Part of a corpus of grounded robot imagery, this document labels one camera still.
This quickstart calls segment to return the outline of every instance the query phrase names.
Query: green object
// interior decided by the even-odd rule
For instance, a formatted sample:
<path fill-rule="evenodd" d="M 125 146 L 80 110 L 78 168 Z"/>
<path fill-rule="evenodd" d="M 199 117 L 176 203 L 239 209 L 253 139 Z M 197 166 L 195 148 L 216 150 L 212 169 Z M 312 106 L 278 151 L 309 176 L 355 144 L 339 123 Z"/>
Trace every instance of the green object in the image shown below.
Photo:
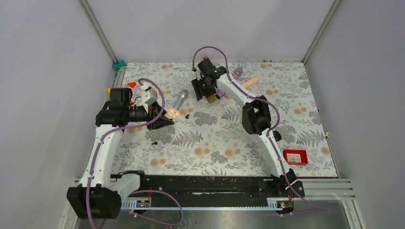
<path fill-rule="evenodd" d="M 127 65 L 127 64 L 125 63 L 125 61 L 124 61 L 124 60 L 121 60 L 119 63 L 113 64 L 113 68 L 114 68 L 114 70 L 118 70 L 118 69 L 120 69 L 121 67 L 123 67 L 123 66 L 125 66 L 125 65 Z"/>

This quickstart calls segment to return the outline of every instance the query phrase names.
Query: red container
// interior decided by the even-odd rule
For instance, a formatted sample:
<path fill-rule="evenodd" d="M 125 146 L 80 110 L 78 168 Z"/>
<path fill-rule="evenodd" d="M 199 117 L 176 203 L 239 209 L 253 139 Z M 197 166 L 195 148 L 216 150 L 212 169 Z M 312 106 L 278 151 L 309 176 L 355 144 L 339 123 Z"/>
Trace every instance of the red container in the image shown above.
<path fill-rule="evenodd" d="M 289 165 L 304 166 L 308 164 L 307 151 L 305 150 L 285 149 L 283 155 Z"/>

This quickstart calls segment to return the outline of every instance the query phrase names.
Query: patterned mat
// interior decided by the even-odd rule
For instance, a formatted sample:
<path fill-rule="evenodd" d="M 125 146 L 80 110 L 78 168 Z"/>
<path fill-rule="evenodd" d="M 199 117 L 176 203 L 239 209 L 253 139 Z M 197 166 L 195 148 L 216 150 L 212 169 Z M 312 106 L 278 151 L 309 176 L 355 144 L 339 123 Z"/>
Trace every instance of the patterned mat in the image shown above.
<path fill-rule="evenodd" d="M 238 79 L 240 83 L 260 76 L 261 79 L 249 90 L 256 95 L 265 95 L 278 107 L 281 122 L 276 130 L 283 137 L 278 142 L 280 149 L 307 151 L 309 164 L 291 166 L 297 176 L 336 177 L 303 64 L 232 62 L 229 70 L 236 67 L 244 71 Z M 190 95 L 174 125 L 152 131 L 145 127 L 125 131 L 112 173 L 144 170 L 147 174 L 162 175 L 270 175 L 263 151 L 244 133 L 241 108 L 226 98 L 212 104 L 204 103 L 205 99 L 197 102 L 190 83 L 190 71 L 190 62 L 128 64 L 124 87 L 127 87 L 127 82 L 149 78 L 164 91 L 169 107 L 182 89 L 189 90 Z M 140 91 L 135 87 L 134 97 L 140 96 Z M 274 124 L 276 114 L 271 108 L 270 112 Z"/>

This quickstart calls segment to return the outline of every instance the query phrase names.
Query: metal floor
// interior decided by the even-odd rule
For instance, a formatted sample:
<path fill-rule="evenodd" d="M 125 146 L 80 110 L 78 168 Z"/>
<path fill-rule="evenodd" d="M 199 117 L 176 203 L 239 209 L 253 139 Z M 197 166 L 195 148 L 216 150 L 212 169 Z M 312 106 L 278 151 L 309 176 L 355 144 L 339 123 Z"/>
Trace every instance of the metal floor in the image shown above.
<path fill-rule="evenodd" d="M 270 217 L 266 214 L 274 212 L 264 211 L 185 211 L 184 222 L 180 226 L 164 226 L 142 218 L 134 218 L 128 211 L 122 211 L 117 219 L 110 219 L 103 229 L 349 229 L 341 202 L 313 201 L 329 211 L 313 211 L 292 217 Z M 295 211 L 309 209 L 302 201 L 295 201 Z M 146 216 L 166 222 L 177 222 L 180 219 L 178 211 L 149 211 Z M 90 229 L 88 220 L 78 220 L 76 229 Z"/>

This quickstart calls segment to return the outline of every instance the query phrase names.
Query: white wall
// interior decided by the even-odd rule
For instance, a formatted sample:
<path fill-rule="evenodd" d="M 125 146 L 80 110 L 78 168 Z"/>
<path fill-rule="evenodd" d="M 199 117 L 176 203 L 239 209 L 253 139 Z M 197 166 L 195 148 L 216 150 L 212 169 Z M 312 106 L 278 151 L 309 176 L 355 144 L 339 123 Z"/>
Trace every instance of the white wall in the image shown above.
<path fill-rule="evenodd" d="M 343 1 L 307 65 L 368 229 L 403 228 L 405 1 Z"/>
<path fill-rule="evenodd" d="M 333 0 L 89 3 L 118 58 L 126 61 L 190 61 L 206 45 L 222 49 L 230 60 L 300 61 Z M 222 59 L 214 51 L 204 52 Z"/>
<path fill-rule="evenodd" d="M 0 228 L 57 228 L 111 61 L 75 0 L 1 1 Z"/>

